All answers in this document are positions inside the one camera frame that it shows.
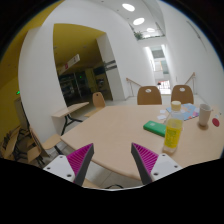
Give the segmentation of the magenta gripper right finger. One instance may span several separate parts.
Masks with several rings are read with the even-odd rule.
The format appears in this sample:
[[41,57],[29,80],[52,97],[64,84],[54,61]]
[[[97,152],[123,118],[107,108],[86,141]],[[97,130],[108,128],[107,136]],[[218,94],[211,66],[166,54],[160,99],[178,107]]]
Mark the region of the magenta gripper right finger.
[[141,181],[144,185],[182,169],[182,167],[166,153],[156,154],[137,143],[131,145],[131,154],[135,160]]

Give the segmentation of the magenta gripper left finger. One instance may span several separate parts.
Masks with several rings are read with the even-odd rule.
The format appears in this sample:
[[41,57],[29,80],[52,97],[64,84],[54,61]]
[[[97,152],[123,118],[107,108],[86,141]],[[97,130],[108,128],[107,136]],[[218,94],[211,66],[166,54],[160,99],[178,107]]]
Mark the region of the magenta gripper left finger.
[[94,145],[88,144],[67,156],[57,156],[44,170],[81,186],[93,155]]

